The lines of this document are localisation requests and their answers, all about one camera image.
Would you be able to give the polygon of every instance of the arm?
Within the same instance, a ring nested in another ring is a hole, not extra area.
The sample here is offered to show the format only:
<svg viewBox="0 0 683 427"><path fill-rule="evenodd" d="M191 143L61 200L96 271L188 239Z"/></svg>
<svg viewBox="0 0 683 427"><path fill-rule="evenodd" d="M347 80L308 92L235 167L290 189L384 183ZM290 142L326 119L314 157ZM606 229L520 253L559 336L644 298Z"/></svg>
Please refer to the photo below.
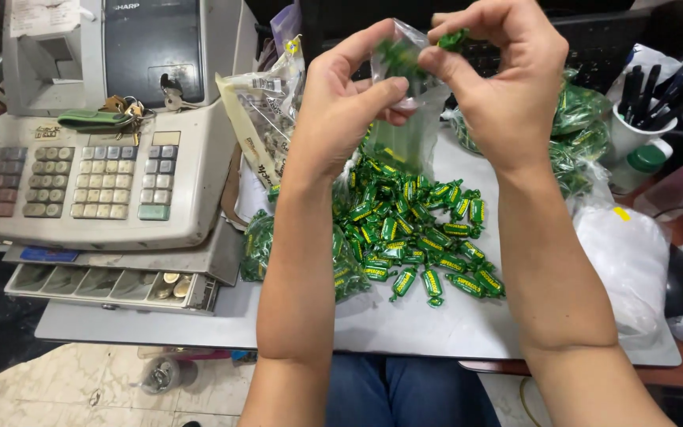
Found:
<svg viewBox="0 0 683 427"><path fill-rule="evenodd" d="M323 424L335 311L331 184L375 117L406 120L386 108L403 98L406 79L371 86L349 77L393 29L379 22L309 66L257 310L260 358L240 425Z"/></svg>
<svg viewBox="0 0 683 427"><path fill-rule="evenodd" d="M431 47L421 65L450 85L494 166L508 305L556 425L671 425L619 346L612 308L578 242L547 153L568 44L532 0L479 0L435 15L431 40L467 27L502 51L482 79Z"/></svg>

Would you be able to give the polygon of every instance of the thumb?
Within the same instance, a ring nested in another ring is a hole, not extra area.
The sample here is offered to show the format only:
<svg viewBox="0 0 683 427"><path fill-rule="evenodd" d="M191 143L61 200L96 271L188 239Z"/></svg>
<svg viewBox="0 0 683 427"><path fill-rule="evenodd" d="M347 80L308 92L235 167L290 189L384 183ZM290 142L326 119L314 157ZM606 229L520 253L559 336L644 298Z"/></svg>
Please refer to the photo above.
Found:
<svg viewBox="0 0 683 427"><path fill-rule="evenodd" d="M437 46L427 47L421 51L418 55L418 64L447 83L458 102L463 102L473 87L483 83L483 78L465 58Z"/></svg>
<svg viewBox="0 0 683 427"><path fill-rule="evenodd" d="M404 77L390 77L374 84L355 97L359 112L373 119L379 112L404 98L408 86L410 83Z"/></svg>

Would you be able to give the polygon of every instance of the cash register keypad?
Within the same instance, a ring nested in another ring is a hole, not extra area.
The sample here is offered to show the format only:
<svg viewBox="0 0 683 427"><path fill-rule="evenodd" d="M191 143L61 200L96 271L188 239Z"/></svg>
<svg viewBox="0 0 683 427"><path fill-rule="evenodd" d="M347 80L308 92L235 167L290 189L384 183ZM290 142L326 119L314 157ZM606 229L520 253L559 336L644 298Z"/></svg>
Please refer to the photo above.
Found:
<svg viewBox="0 0 683 427"><path fill-rule="evenodd" d="M136 168L136 147L84 147L70 216L126 219Z"/></svg>
<svg viewBox="0 0 683 427"><path fill-rule="evenodd" d="M0 148L0 217L11 217L14 214L17 188L20 186L27 154L28 149L25 147Z"/></svg>
<svg viewBox="0 0 683 427"><path fill-rule="evenodd" d="M25 191L24 217L60 218L65 187L73 164L72 147L42 147L33 151L35 162Z"/></svg>
<svg viewBox="0 0 683 427"><path fill-rule="evenodd" d="M173 176L178 147L152 146L144 164L138 217L142 220L167 221L173 196Z"/></svg>

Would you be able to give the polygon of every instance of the forearm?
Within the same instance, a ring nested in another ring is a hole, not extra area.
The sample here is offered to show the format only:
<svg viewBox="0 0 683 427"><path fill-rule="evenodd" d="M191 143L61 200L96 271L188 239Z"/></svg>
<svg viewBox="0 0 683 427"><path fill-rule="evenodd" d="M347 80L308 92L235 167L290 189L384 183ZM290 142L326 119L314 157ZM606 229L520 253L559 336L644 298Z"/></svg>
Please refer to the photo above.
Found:
<svg viewBox="0 0 683 427"><path fill-rule="evenodd" d="M260 357L330 363L335 310L331 240L330 184L288 172L257 313Z"/></svg>
<svg viewBox="0 0 683 427"><path fill-rule="evenodd" d="M525 349L618 344L600 277L579 244L549 164L498 173L508 305Z"/></svg>

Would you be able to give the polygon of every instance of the coin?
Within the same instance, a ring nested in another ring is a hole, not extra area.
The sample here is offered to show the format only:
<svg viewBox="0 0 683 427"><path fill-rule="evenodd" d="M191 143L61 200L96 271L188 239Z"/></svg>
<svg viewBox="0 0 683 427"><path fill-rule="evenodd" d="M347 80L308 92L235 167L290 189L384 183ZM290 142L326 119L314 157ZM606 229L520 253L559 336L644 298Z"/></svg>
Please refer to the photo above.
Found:
<svg viewBox="0 0 683 427"><path fill-rule="evenodd" d="M191 287L191 281L182 280L178 282L175 288L173 288L173 295L177 296L178 298L183 298L189 293L189 287Z"/></svg>
<svg viewBox="0 0 683 427"><path fill-rule="evenodd" d="M165 280L165 283L175 283L180 277L181 275L178 273L165 273L162 275L162 279Z"/></svg>
<svg viewBox="0 0 683 427"><path fill-rule="evenodd" d="M173 286L168 286L166 288L157 290L157 299L166 299L173 293Z"/></svg>

